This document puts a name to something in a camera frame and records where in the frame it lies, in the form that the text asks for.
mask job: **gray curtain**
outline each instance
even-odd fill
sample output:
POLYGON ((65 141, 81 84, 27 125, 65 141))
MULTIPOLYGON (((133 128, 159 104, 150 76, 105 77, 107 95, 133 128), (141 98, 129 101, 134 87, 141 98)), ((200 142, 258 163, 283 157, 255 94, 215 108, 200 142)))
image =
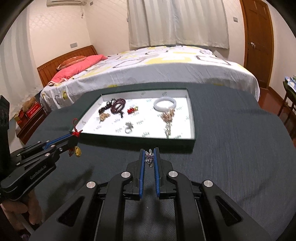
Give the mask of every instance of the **gray curtain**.
POLYGON ((10 119, 43 89, 35 64, 26 8, 0 45, 0 95, 10 102, 10 119))
POLYGON ((223 0, 128 0, 130 48, 198 45, 229 49, 223 0))

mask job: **human hand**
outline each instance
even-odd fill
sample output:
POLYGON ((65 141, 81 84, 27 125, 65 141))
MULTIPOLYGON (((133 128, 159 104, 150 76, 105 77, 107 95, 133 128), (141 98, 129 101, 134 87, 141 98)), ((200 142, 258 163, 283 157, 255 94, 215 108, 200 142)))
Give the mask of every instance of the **human hand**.
POLYGON ((1 207, 11 223, 11 225, 14 227, 16 231, 25 229, 23 224, 18 221, 16 218, 15 214, 21 214, 21 213, 29 213, 29 222, 31 224, 37 224, 40 223, 42 220, 42 210, 41 207, 39 206, 39 202, 36 198, 34 190, 29 192, 28 194, 28 201, 26 204, 21 203, 21 202, 13 202, 9 200, 5 200, 2 204, 1 207))

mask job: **white bed sheet with yellow pattern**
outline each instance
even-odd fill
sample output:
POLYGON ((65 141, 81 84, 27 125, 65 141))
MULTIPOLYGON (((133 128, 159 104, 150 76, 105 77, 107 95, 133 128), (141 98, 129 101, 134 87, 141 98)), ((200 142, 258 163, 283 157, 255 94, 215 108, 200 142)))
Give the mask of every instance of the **white bed sheet with yellow pattern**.
POLYGON ((47 111, 73 104, 93 90, 111 85, 150 82, 195 82, 248 91, 259 100, 255 76, 241 65, 192 46, 147 47, 109 56, 66 82, 46 86, 40 101, 47 111))

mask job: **wooden headboard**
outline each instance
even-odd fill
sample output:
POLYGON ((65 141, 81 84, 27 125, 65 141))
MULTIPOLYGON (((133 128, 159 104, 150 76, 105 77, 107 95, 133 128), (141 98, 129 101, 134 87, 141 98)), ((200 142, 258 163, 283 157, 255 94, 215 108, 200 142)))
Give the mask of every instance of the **wooden headboard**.
POLYGON ((62 56, 59 56, 57 58, 54 58, 51 61, 48 61, 47 63, 39 66, 37 68, 41 82, 43 84, 43 87, 45 87, 49 81, 53 78, 53 76, 57 73, 57 67, 64 62, 67 59, 70 59, 75 56, 90 56, 97 54, 96 49, 94 46, 90 45, 81 49, 76 49, 72 52, 66 53, 62 56))

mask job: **metal bolt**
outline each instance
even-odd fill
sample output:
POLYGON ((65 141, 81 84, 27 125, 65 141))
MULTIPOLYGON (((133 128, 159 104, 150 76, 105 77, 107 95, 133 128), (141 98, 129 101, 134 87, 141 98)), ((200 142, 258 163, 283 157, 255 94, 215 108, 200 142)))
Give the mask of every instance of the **metal bolt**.
POLYGON ((128 177, 131 176, 131 174, 130 174, 129 172, 123 172, 123 173, 121 174, 121 176, 122 176, 123 178, 128 178, 128 177))
POLYGON ((204 181, 204 185, 205 185, 206 187, 210 188, 211 186, 213 186, 213 182, 210 181, 210 180, 206 180, 206 181, 204 181))
POLYGON ((95 183, 95 182, 88 182, 88 183, 86 184, 86 186, 87 186, 88 188, 94 188, 94 187, 96 186, 96 183, 95 183))
POLYGON ((169 175, 170 177, 176 177, 176 176, 178 176, 178 173, 175 172, 175 171, 170 171, 170 172, 168 173, 168 175, 169 175))

